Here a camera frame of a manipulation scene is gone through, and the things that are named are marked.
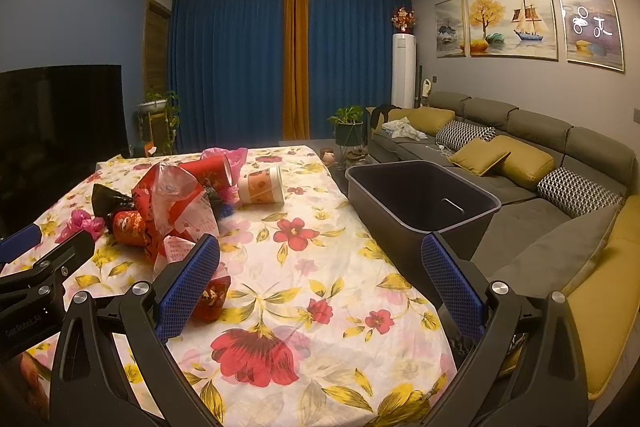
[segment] bin handle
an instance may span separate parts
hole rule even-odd
[[[447,203],[451,204],[452,206],[455,206],[460,212],[462,212],[463,214],[465,213],[465,209],[457,206],[453,201],[451,201],[449,198],[442,198],[440,201],[447,201]]]

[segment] tree painting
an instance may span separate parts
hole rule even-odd
[[[489,24],[498,24],[504,17],[504,6],[494,0],[475,0],[469,7],[469,22],[472,26],[482,26],[482,34],[486,39]]]

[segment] blue mesh pad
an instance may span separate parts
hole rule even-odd
[[[29,225],[6,239],[0,239],[0,263],[12,263],[23,253],[39,245],[42,233],[38,225]]]
[[[218,240],[211,236],[198,248],[160,302],[156,336],[163,344],[182,333],[219,263]]]
[[[484,335],[484,306],[475,290],[433,233],[422,240],[422,265],[458,331],[476,344]]]

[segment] sofa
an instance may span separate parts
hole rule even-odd
[[[612,225],[599,245],[600,254],[594,266],[574,287],[557,288],[568,295],[580,335],[589,399],[594,405],[593,420],[621,388],[640,351],[634,346],[631,349],[636,354],[634,357],[625,354],[625,347],[629,351],[627,340],[630,335],[640,330],[640,321],[636,320],[640,305],[640,196],[634,195],[638,171],[635,153],[624,144],[590,129],[519,109],[506,102],[434,91],[428,105],[452,111],[450,117],[456,121],[494,127],[496,136],[511,137],[550,155],[555,168],[566,168],[625,198],[619,212],[613,214]],[[411,121],[415,111],[420,109],[394,109],[387,118],[407,117]],[[471,259],[487,279],[495,280],[492,278],[496,274],[507,279],[510,267],[519,260],[520,254],[572,221],[571,216],[541,198],[535,187],[523,187],[499,169],[478,176],[453,165],[449,155],[436,144],[433,134],[427,134],[421,140],[393,139],[381,128],[383,120],[380,116],[379,122],[372,122],[369,129],[368,150],[374,160],[434,162],[452,169],[500,200],[500,211],[495,214]],[[540,259],[541,265],[534,265],[528,279],[546,277],[547,268],[542,261],[545,257]],[[446,312],[443,312],[444,323]]]

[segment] wooden door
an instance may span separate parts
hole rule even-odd
[[[154,0],[146,0],[145,94],[167,90],[167,45],[171,12]]]

